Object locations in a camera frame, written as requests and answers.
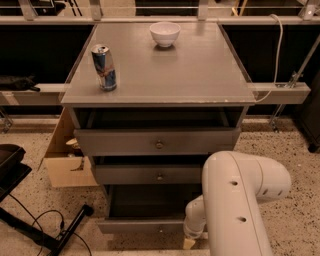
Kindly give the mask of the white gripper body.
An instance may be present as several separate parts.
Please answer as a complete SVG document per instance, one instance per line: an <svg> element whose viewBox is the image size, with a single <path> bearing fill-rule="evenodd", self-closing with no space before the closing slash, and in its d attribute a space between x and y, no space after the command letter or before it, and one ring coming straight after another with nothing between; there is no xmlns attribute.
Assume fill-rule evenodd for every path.
<svg viewBox="0 0 320 256"><path fill-rule="evenodd" d="M204 232L205 225L205 222L192 222L185 219L183 223L184 234L189 239L198 239Z"/></svg>

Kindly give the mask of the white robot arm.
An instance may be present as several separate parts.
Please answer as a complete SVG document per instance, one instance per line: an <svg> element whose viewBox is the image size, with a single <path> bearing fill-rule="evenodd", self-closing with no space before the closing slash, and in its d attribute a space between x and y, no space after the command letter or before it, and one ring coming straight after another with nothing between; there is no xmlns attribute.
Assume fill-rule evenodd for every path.
<svg viewBox="0 0 320 256"><path fill-rule="evenodd" d="M211 155L202 195L190 201L183 247L208 233L210 256L273 256L258 204L286 197L291 177L278 161L234 151Z"/></svg>

